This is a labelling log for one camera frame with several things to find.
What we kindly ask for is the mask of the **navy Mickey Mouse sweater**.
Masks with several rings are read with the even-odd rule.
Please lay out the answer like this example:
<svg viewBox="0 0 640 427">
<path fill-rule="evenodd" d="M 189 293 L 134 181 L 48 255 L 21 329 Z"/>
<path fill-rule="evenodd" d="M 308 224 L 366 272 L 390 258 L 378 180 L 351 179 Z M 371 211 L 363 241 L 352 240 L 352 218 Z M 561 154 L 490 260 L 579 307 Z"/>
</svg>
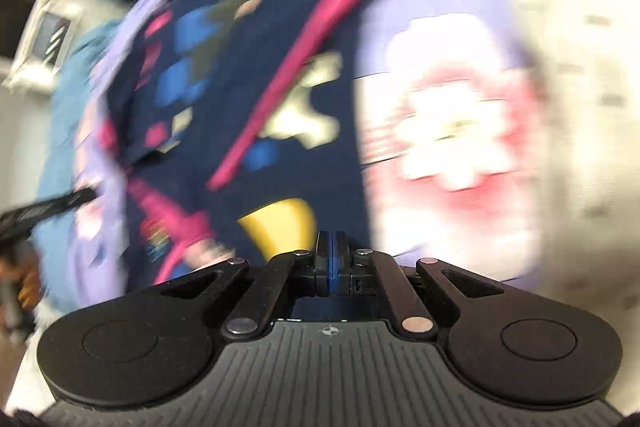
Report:
<svg viewBox="0 0 640 427">
<path fill-rule="evenodd" d="M 105 93 L 124 176 L 125 287 L 321 231 L 370 239 L 355 117 L 367 0 L 169 0 Z"/>
</svg>

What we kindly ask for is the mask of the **cream polka dot garment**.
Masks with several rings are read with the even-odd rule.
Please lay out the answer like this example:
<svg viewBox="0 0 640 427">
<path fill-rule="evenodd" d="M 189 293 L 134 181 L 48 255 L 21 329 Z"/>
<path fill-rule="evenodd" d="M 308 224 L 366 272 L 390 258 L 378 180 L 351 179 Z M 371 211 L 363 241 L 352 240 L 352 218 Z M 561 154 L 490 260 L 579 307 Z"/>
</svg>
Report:
<svg viewBox="0 0 640 427">
<path fill-rule="evenodd" d="M 639 407 L 639 0 L 515 0 L 544 122 L 542 295 L 623 341 L 608 394 Z"/>
</svg>

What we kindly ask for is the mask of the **white appliance with control panel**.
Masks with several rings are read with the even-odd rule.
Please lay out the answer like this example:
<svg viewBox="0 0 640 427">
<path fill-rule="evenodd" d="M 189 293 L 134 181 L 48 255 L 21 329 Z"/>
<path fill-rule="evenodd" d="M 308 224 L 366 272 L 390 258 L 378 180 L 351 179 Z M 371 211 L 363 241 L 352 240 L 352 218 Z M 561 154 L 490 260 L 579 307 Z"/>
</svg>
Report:
<svg viewBox="0 0 640 427">
<path fill-rule="evenodd" d="M 1 86 L 51 94 L 80 37 L 126 11 L 114 0 L 1 0 Z"/>
</svg>

